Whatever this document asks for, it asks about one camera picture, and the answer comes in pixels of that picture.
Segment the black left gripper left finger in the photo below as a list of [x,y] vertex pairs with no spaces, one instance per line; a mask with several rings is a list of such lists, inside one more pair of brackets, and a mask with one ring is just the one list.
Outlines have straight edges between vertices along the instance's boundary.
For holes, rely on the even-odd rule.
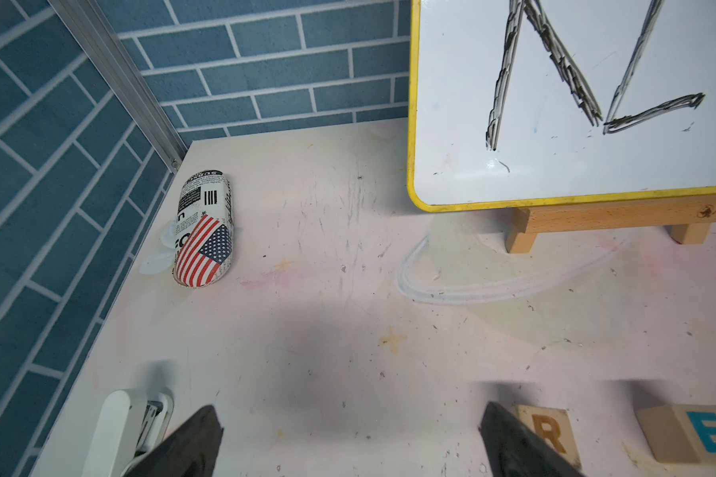
[[204,405],[125,476],[207,476],[214,473],[224,429],[214,405]]

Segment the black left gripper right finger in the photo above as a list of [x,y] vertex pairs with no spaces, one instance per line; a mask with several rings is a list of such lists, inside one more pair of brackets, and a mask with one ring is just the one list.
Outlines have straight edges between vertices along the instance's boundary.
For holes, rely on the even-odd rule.
[[479,432],[495,477],[584,476],[497,401],[485,407]]

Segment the wooden block letter R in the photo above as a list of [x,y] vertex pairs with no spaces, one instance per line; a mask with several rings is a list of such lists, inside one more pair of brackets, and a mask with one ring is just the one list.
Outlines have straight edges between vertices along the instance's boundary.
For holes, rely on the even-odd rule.
[[576,470],[582,470],[581,456],[568,411],[516,405],[517,417],[541,440],[565,458]]

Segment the wooden block letter E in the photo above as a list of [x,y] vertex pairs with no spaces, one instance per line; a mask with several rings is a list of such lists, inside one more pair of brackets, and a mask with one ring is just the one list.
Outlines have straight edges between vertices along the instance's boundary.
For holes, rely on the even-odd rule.
[[657,462],[716,464],[716,405],[647,407],[636,419]]

